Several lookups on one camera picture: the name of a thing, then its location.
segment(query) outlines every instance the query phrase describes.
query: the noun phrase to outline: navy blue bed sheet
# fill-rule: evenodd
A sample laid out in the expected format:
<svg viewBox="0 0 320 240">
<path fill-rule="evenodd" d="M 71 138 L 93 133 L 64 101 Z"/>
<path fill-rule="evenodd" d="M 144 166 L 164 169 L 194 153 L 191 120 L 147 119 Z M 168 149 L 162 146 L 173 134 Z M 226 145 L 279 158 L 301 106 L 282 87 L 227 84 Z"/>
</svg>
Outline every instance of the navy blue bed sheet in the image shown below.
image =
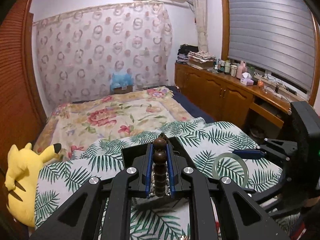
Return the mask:
<svg viewBox="0 0 320 240">
<path fill-rule="evenodd" d="M 215 122 L 215 120 L 210 115 L 191 103 L 186 96 L 182 95 L 175 86 L 166 87 L 173 92 L 173 99 L 176 100 L 194 118 L 202 117 L 206 123 Z"/>
</svg>

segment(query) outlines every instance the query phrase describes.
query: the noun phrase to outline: wooden countertop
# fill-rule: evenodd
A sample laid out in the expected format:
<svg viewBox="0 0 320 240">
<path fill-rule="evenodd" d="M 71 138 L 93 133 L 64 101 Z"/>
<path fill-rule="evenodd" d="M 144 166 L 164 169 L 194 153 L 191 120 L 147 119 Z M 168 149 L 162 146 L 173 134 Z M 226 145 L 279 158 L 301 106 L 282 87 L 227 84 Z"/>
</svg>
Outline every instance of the wooden countertop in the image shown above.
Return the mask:
<svg viewBox="0 0 320 240">
<path fill-rule="evenodd" d="M 196 68 L 193 68 L 189 65 L 181 65 L 181 66 L 185 66 L 187 68 L 190 68 L 190 70 L 197 70 Z M 231 85 L 237 86 L 243 90 L 248 91 L 249 93 L 254 94 L 255 96 L 262 98 L 263 100 L 265 100 L 266 102 L 272 104 L 273 106 L 277 107 L 278 109 L 280 109 L 281 111 L 287 113 L 288 109 L 290 108 L 290 103 L 288 102 L 288 100 L 284 99 L 280 99 L 278 97 L 276 97 L 275 95 L 273 95 L 270 91 L 264 92 L 261 88 L 259 88 L 257 85 L 255 86 L 245 86 L 243 84 L 240 83 L 240 79 L 237 79 L 236 77 L 232 77 L 231 75 L 226 75 L 224 73 L 212 73 L 206 70 L 199 70 L 201 72 L 206 73 L 207 75 L 212 75 L 213 77 L 223 80 Z M 292 101 L 297 101 L 296 98 L 294 97 L 290 97 L 288 96 L 288 98 Z"/>
</svg>

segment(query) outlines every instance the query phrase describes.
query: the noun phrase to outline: wooden window frame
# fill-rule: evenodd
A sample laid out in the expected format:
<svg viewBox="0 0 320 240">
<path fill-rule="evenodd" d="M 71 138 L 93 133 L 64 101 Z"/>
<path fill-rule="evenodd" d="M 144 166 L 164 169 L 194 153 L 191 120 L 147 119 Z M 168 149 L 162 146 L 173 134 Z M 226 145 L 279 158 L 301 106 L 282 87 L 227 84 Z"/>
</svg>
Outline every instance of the wooden window frame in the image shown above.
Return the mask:
<svg viewBox="0 0 320 240">
<path fill-rule="evenodd" d="M 315 32 L 315 68 L 313 74 L 313 82 L 310 92 L 309 104 L 314 105 L 319 88 L 320 80 L 320 32 L 316 18 L 312 15 L 314 32 Z M 222 50 L 221 59 L 227 60 L 229 54 L 230 41 L 230 12 L 229 0 L 222 0 Z"/>
</svg>

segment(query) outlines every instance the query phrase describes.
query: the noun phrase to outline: black ear tip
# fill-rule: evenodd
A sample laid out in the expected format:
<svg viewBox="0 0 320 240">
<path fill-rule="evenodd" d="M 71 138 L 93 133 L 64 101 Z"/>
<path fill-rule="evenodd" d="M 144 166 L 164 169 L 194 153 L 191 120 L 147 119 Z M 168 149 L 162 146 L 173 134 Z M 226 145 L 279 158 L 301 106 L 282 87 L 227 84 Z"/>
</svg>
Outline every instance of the black ear tip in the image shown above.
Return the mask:
<svg viewBox="0 0 320 240">
<path fill-rule="evenodd" d="M 61 143 L 55 143 L 53 147 L 54 147 L 54 152 L 59 153 L 61 150 Z"/>
</svg>

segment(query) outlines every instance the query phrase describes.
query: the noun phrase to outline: desk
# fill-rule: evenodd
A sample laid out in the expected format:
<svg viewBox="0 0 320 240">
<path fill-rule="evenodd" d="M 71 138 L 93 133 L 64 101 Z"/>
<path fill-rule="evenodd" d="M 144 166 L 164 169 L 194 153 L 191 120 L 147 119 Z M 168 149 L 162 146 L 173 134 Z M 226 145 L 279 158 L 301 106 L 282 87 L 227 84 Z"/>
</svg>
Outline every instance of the desk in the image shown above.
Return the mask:
<svg viewBox="0 0 320 240">
<path fill-rule="evenodd" d="M 258 86 L 245 86 L 224 73 L 211 73 L 189 65 L 175 64 L 175 83 L 192 103 L 217 121 L 232 122 L 243 128 L 249 110 L 281 128 L 290 104 Z"/>
</svg>

